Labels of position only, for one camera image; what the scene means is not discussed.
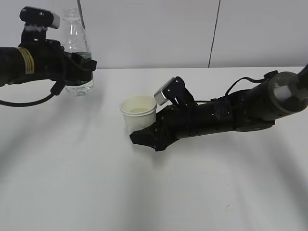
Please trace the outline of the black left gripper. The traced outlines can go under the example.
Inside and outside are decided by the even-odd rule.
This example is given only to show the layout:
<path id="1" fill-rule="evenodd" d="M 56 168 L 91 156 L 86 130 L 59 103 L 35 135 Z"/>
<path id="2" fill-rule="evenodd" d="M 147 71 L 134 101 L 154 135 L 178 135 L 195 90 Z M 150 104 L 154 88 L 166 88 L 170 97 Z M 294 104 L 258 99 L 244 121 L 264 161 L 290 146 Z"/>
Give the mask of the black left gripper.
<path id="1" fill-rule="evenodd" d="M 63 78 L 65 70 L 65 56 L 63 46 L 59 41 L 46 38 L 46 30 L 23 30 L 21 42 L 18 46 L 23 65 L 18 77 L 18 83 L 27 83 L 38 80 L 58 80 Z M 75 52 L 72 60 L 79 66 L 74 72 L 76 76 L 69 79 L 70 86 L 81 86 L 93 80 L 93 71 L 96 70 L 96 61 L 90 52 Z M 80 71 L 80 68 L 91 70 L 89 74 Z"/>

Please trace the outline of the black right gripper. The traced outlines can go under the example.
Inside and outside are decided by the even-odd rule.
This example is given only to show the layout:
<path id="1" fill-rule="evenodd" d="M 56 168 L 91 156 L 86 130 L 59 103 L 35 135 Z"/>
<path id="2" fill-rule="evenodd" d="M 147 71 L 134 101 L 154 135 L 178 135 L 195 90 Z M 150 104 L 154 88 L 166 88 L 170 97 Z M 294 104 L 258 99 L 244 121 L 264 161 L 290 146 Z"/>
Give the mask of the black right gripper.
<path id="1" fill-rule="evenodd" d="M 156 114 L 156 122 L 129 135 L 136 145 L 164 151 L 179 139 L 229 131 L 252 130 L 252 120 L 247 118 L 244 103 L 238 95 L 228 95 L 207 102 L 196 102 L 193 97 L 177 97 L 172 105 Z"/>

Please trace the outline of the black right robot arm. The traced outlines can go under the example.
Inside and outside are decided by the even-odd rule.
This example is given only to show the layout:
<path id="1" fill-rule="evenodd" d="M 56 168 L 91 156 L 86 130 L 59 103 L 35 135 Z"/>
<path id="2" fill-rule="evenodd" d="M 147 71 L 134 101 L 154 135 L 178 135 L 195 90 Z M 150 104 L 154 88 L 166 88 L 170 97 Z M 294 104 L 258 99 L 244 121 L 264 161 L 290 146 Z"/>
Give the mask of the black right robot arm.
<path id="1" fill-rule="evenodd" d="M 271 71 L 251 79 L 255 87 L 209 101 L 197 101 L 184 80 L 173 77 L 155 94 L 163 109 L 156 121 L 130 134 L 133 144 L 163 151 L 176 141 L 229 131 L 250 132 L 271 128 L 277 119 L 308 106 L 308 70 L 299 73 Z"/>

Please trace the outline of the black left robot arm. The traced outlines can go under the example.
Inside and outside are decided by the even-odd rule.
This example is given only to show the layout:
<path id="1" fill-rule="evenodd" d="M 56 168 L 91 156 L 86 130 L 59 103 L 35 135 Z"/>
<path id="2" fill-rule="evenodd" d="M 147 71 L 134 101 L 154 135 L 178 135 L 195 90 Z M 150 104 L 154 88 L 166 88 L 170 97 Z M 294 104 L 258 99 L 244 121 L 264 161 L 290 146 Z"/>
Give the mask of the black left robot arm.
<path id="1" fill-rule="evenodd" d="M 97 62 L 69 53 L 59 41 L 46 38 L 46 31 L 26 31 L 18 47 L 0 49 L 0 85 L 39 80 L 89 81 Z"/>

